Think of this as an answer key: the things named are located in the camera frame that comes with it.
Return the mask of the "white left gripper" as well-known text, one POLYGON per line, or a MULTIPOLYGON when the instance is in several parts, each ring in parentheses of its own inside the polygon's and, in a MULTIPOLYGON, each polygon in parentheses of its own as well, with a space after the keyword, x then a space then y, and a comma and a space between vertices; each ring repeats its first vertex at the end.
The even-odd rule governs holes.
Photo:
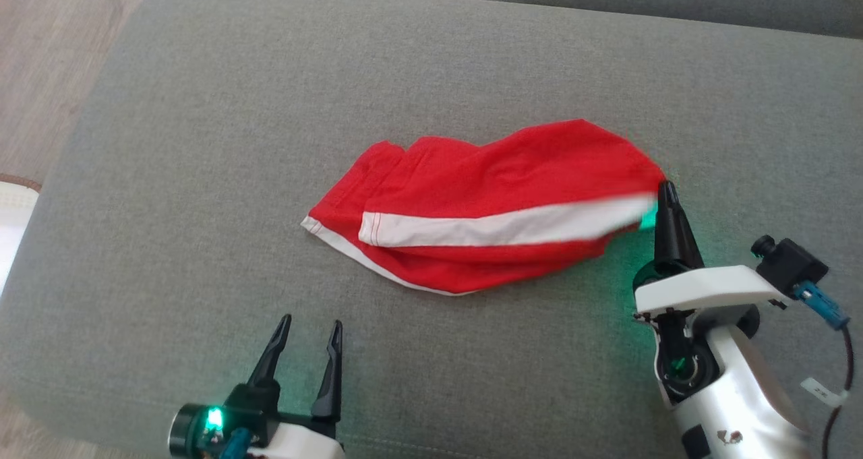
MULTIPOLYGON (((289 339, 292 315, 278 321, 267 346, 250 374, 247 384, 261 388, 274 382, 278 358, 289 339)), ((343 403, 343 324, 334 321, 326 345, 327 365, 311 416, 282 414, 268 421, 269 442, 255 443, 253 459, 346 459, 345 450, 336 437, 343 403)))

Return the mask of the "red shorts with white stripe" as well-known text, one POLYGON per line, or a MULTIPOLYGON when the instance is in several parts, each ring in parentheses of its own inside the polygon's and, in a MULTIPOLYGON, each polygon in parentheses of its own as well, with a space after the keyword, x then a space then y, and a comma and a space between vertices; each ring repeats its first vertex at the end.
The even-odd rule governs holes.
POLYGON ((654 210, 664 179, 641 149, 586 120, 482 146, 378 142, 301 225, 387 280, 467 295, 602 256, 654 210))

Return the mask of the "large grey sofa seat cushion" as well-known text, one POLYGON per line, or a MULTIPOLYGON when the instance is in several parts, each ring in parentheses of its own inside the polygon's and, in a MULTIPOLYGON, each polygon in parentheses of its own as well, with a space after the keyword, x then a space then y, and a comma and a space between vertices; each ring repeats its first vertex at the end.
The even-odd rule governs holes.
POLYGON ((667 171, 706 263, 769 234, 829 266, 858 366, 830 459, 863 459, 863 40, 543 5, 143 2, 12 263, 0 383, 56 435, 163 459, 290 313, 287 412, 345 325, 350 459, 684 459, 632 320, 650 235, 443 297, 300 226, 375 142, 578 118, 667 171))

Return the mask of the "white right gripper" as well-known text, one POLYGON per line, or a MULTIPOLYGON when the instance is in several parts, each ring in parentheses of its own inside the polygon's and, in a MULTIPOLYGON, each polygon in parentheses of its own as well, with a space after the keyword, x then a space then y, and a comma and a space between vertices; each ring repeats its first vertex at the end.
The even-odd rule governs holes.
POLYGON ((752 345, 759 305, 788 299, 752 268, 706 268, 672 181, 657 192, 654 265, 634 283, 634 320, 655 336, 654 373, 667 406, 723 402, 730 392, 763 396, 775 380, 752 345))

